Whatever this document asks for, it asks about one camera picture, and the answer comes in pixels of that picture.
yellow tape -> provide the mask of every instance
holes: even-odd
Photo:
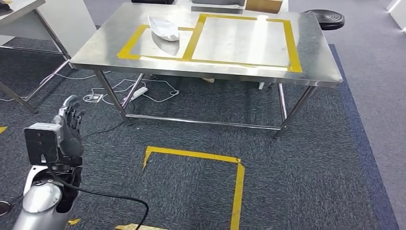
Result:
[[[69,220],[69,221],[68,221],[68,224],[69,224],[69,225],[75,225],[75,224],[79,223],[80,220],[81,220],[81,219],[72,219],[72,220]]]
[[[192,152],[192,151],[185,151],[185,150],[178,150],[178,149],[166,149],[166,148],[148,146],[145,151],[143,169],[147,165],[148,158],[152,152],[173,154],[173,155],[186,156],[186,157],[197,157],[197,158],[211,159],[211,160],[217,160],[217,161],[226,161],[226,162],[231,162],[231,163],[240,162],[240,159],[235,158],[235,157],[228,157],[228,156],[222,156],[222,155],[216,155],[216,154],[204,153],[204,152]]]
[[[135,33],[130,37],[130,39],[127,41],[127,43],[123,46],[123,48],[118,52],[117,56],[118,58],[122,59],[139,59],[140,56],[138,54],[130,54],[131,49],[136,45],[138,39],[142,35],[142,33],[149,28],[148,25],[140,25]]]
[[[135,59],[139,60],[141,55],[139,54],[131,54],[131,49],[136,45],[137,41],[141,37],[141,35],[144,33],[144,31],[149,28],[149,25],[142,24],[140,25],[137,30],[134,32],[134,34],[130,37],[130,39],[127,41],[127,43],[123,46],[123,48],[118,52],[117,56],[118,58],[121,59]],[[179,30],[183,31],[194,31],[194,28],[189,28],[189,27],[179,27]],[[144,57],[150,57],[150,58],[158,58],[155,56],[144,56]],[[173,60],[171,57],[159,57],[159,59],[165,59],[165,60]]]
[[[118,225],[115,227],[117,230],[135,230],[138,227],[138,224],[129,224],[129,225]],[[140,230],[167,230],[167,229],[160,229],[151,226],[141,225]]]
[[[245,168],[241,163],[237,166],[236,188],[234,190],[233,213],[231,216],[230,229],[237,230],[240,225],[242,191],[244,187]]]
[[[7,126],[5,127],[0,127],[0,133],[4,132],[7,129]]]
[[[120,50],[120,52],[117,54],[117,56],[118,56],[118,58],[122,58],[122,59],[135,59],[135,60],[139,60],[141,57],[146,57],[146,58],[154,58],[154,59],[161,59],[161,60],[237,65],[237,66],[244,66],[244,67],[261,67],[261,66],[276,67],[276,68],[287,68],[287,71],[290,71],[290,72],[302,72],[302,66],[300,64],[299,54],[297,53],[296,43],[294,42],[291,22],[289,20],[283,20],[283,19],[268,18],[268,19],[266,19],[266,21],[283,23],[283,29],[284,29],[284,33],[285,33],[285,39],[286,39],[286,47],[288,50],[288,56],[289,56],[289,61],[290,61],[289,66],[263,65],[263,64],[250,64],[250,63],[240,63],[240,62],[193,59],[192,57],[193,57],[194,51],[196,49],[200,36],[202,35],[203,27],[204,27],[204,24],[205,24],[207,18],[226,18],[226,19],[238,19],[238,20],[250,20],[250,21],[257,20],[256,17],[220,15],[220,14],[200,14],[194,28],[179,27],[179,30],[193,31],[193,34],[189,40],[188,45],[186,46],[186,49],[185,49],[185,52],[184,52],[182,58],[131,54],[130,52],[131,52],[132,47],[134,47],[136,45],[136,43],[137,43],[138,39],[140,38],[140,36],[142,35],[142,33],[147,28],[149,28],[148,25],[142,24],[137,28],[137,30],[130,37],[130,39],[127,41],[127,43],[124,45],[124,47]]]
[[[237,163],[236,187],[234,189],[233,210],[232,210],[232,214],[231,214],[230,229],[231,230],[239,229],[242,193],[243,193],[243,187],[244,187],[244,173],[245,173],[245,168],[241,164],[241,159],[235,158],[235,157],[223,156],[223,155],[216,155],[216,154],[211,154],[211,153],[204,153],[204,152],[193,152],[193,151],[148,146],[145,151],[143,169],[145,169],[147,162],[148,162],[148,158],[151,156],[152,152]]]
[[[285,29],[286,47],[288,48],[288,55],[290,60],[290,72],[302,72],[302,65],[300,64],[299,54],[297,53],[296,43],[294,42],[292,25],[288,20],[283,20],[283,28]]]
[[[191,60],[194,50],[196,49],[197,42],[199,41],[200,35],[202,34],[203,26],[204,26],[205,22],[206,22],[206,17],[202,17],[202,15],[200,15],[200,17],[197,20],[197,23],[194,27],[194,32],[189,40],[188,46],[186,47],[185,53],[183,54],[182,59],[184,61]]]

blue carpet border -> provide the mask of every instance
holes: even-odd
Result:
[[[357,146],[357,152],[360,156],[368,193],[372,201],[379,226],[381,229],[397,230],[399,229],[399,226],[396,221],[395,213],[386,193],[378,166],[376,165],[372,148],[362,124],[360,114],[358,113],[354,98],[352,97],[352,93],[348,85],[343,66],[341,65],[336,46],[334,44],[329,44],[329,46],[338,65],[338,69],[343,77],[343,82],[338,89],[341,94],[345,113],[347,114],[350,127],[352,129],[352,135],[355,140],[355,145]]]

white cable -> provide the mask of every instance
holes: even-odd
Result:
[[[11,101],[14,101],[15,99],[2,99],[2,98],[0,98],[0,101],[4,101],[4,102],[11,102]]]
[[[114,85],[114,86],[112,87],[112,89],[116,88],[117,86],[119,86],[120,84],[122,84],[122,83],[125,82],[125,81],[136,82],[135,80],[123,79],[121,82],[119,82],[118,84]],[[146,84],[145,82],[143,82],[143,81],[164,82],[164,83],[166,83],[169,87],[171,87],[171,88],[173,89],[172,91],[169,92],[170,97],[165,98],[165,99],[163,99],[163,100],[161,100],[161,101],[155,100],[154,98],[143,94],[143,96],[149,98],[150,100],[152,100],[152,101],[154,101],[154,102],[157,102],[157,103],[164,102],[164,101],[169,100],[169,99],[171,99],[172,97],[174,97],[174,96],[176,96],[176,95],[179,94],[179,90],[176,90],[174,87],[172,87],[172,86],[169,84],[169,82],[167,82],[167,81],[165,81],[165,80],[148,80],[148,79],[142,79],[141,82],[144,84],[145,87],[147,87],[147,84]],[[125,91],[131,89],[131,88],[134,86],[134,84],[131,84],[131,85],[130,85],[127,89],[125,89],[125,90],[113,91],[113,92],[125,92]],[[103,88],[92,88],[92,89],[91,89],[91,94],[84,96],[84,97],[83,97],[83,100],[84,100],[84,101],[88,101],[89,99],[88,99],[88,100],[85,100],[85,98],[86,98],[86,97],[89,97],[89,96],[90,96],[90,98],[92,98],[93,95],[94,95],[94,90],[95,90],[95,89],[100,89],[100,90],[101,90],[101,89],[103,89]],[[107,96],[107,94],[104,94],[104,95],[101,97],[101,100],[103,100],[106,104],[114,105],[113,103],[107,102],[107,101],[104,99],[105,96]]]
[[[71,80],[84,80],[84,79],[96,77],[96,74],[94,74],[94,75],[91,75],[91,76],[88,76],[88,77],[85,77],[85,78],[70,78],[70,77],[67,77],[67,76],[63,76],[63,75],[61,75],[61,74],[59,74],[59,73],[51,73],[51,74],[49,74],[48,76],[46,76],[44,79],[42,79],[42,81],[39,83],[39,85],[42,85],[42,83],[44,83],[44,81],[46,81],[48,78],[50,78],[51,76],[54,76],[54,75],[58,75],[58,76],[60,76],[60,77],[67,78],[67,79],[71,79]],[[4,101],[4,102],[11,102],[11,101],[14,101],[14,100],[15,100],[15,99],[2,99],[2,98],[0,98],[0,101]]]

wire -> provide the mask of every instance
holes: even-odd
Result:
[[[95,133],[91,133],[91,134],[89,134],[89,135],[86,135],[86,136],[82,137],[82,140],[85,139],[85,138],[87,138],[87,137],[90,137],[90,136],[99,134],[99,133],[107,133],[107,132],[113,131],[113,130],[115,130],[116,128],[118,128],[118,126],[124,124],[124,122],[125,122],[125,121],[119,123],[118,125],[114,126],[113,128],[111,128],[111,129],[109,129],[109,130],[103,130],[103,131],[100,131],[100,132],[95,132]]]
[[[113,92],[126,92],[126,91],[128,91],[129,89],[131,89],[131,88],[134,86],[135,82],[136,82],[136,80],[123,79],[123,80],[121,80],[121,82],[119,82],[118,84],[114,85],[114,86],[112,87],[112,89],[115,89],[116,87],[118,87],[119,85],[121,85],[121,84],[122,84],[123,82],[125,82],[125,81],[130,81],[130,82],[134,82],[134,83],[131,84],[130,86],[128,86],[128,87],[127,87],[126,89],[124,89],[124,90],[118,90],[118,91],[113,91]],[[154,101],[154,102],[157,102],[157,103],[160,103],[160,102],[164,102],[164,101],[166,101],[166,100],[169,100],[169,99],[171,99],[172,97],[178,95],[179,92],[180,92],[179,90],[176,90],[173,86],[171,86],[171,84],[169,84],[169,82],[167,82],[167,81],[165,81],[165,80],[149,80],[149,79],[142,79],[141,82],[144,84],[145,87],[147,87],[147,84],[146,84],[144,81],[164,82],[164,83],[166,83],[169,87],[171,87],[171,88],[173,89],[172,91],[169,92],[170,97],[165,98],[165,99],[160,100],[160,101],[155,100],[154,98],[152,98],[152,97],[150,97],[150,96],[148,96],[148,95],[142,94],[143,96],[145,96],[145,97],[149,98],[150,100],[152,100],[152,101]],[[91,88],[90,90],[91,90],[91,94],[88,94],[88,95],[86,95],[86,96],[83,97],[83,100],[84,100],[85,102],[87,102],[87,101],[89,101],[89,100],[91,100],[91,99],[93,98],[93,96],[94,96],[94,94],[95,94],[94,90],[104,90],[104,88]],[[107,96],[107,95],[108,95],[108,94],[103,94],[103,96],[101,97],[101,100],[104,101],[106,104],[114,105],[113,103],[108,102],[108,101],[106,101],[106,100],[104,99],[105,96]]]
[[[91,75],[91,76],[88,76],[88,77],[85,77],[85,78],[70,78],[70,77],[61,75],[61,74],[59,74],[59,73],[51,73],[51,74],[49,74],[48,76],[46,76],[44,79],[42,79],[42,81],[39,83],[39,85],[42,85],[42,84],[44,83],[44,81],[46,81],[48,78],[50,78],[51,76],[54,76],[54,75],[58,75],[58,76],[60,76],[60,77],[67,78],[67,79],[71,79],[71,80],[84,80],[84,79],[89,79],[89,78],[96,77],[96,74],[94,74],[94,75]],[[15,100],[15,99],[2,99],[2,98],[0,98],[0,101],[4,101],[4,102],[11,102],[11,101],[14,101],[14,100]]]
[[[118,199],[124,199],[124,200],[132,200],[132,201],[135,201],[135,202],[138,202],[138,203],[143,204],[143,205],[145,206],[145,213],[144,213],[144,215],[143,215],[141,221],[139,222],[139,224],[138,224],[138,226],[137,226],[137,228],[136,228],[135,230],[139,230],[139,228],[141,227],[141,225],[144,223],[145,219],[147,218],[148,212],[149,212],[149,206],[148,206],[148,204],[147,204],[145,201],[140,200],[140,199],[137,199],[137,198],[133,198],[133,197],[130,197],[130,196],[114,195],[114,194],[109,194],[109,193],[94,192],[94,191],[90,191],[90,190],[87,190],[87,189],[83,189],[83,188],[79,188],[79,187],[73,186],[73,185],[68,184],[68,183],[66,183],[65,181],[61,180],[61,179],[55,174],[54,169],[52,169],[52,165],[51,165],[51,163],[48,161],[48,159],[46,159],[46,165],[47,165],[47,167],[48,167],[48,170],[51,172],[51,175],[53,176],[53,178],[54,178],[57,182],[63,184],[64,186],[66,186],[66,187],[68,187],[68,188],[75,189],[75,190],[78,190],[78,191],[82,191],[82,192],[84,192],[84,193],[89,193],[89,194],[97,195],[97,196],[105,196],[105,197],[112,197],[112,198],[118,198]]]
[[[133,113],[134,110],[135,110],[135,104],[134,104],[134,102],[132,102],[132,104],[133,104],[133,110],[131,111],[131,113]],[[110,129],[107,129],[107,130],[103,130],[103,131],[99,131],[99,132],[95,132],[95,133],[90,133],[90,134],[88,134],[88,135],[82,137],[82,140],[85,139],[85,138],[88,138],[88,137],[90,137],[90,136],[96,135],[96,134],[107,133],[107,132],[113,131],[113,130],[115,130],[116,128],[118,128],[119,126],[121,126],[121,125],[124,124],[124,123],[125,123],[125,121],[119,123],[118,125],[114,126],[113,128],[110,128]]]
[[[9,203],[12,204],[15,201],[17,201],[18,199],[20,199],[23,196],[23,193],[21,193],[17,198],[15,198],[14,200],[10,201]]]

table top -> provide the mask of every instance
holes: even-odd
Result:
[[[180,30],[157,37],[147,16]],[[342,82],[315,16],[216,14],[124,3],[70,61],[78,69],[337,87]]]
[[[12,11],[0,12],[0,26],[11,23],[12,21],[26,15],[37,9],[45,3],[45,0],[9,0],[8,3]]]

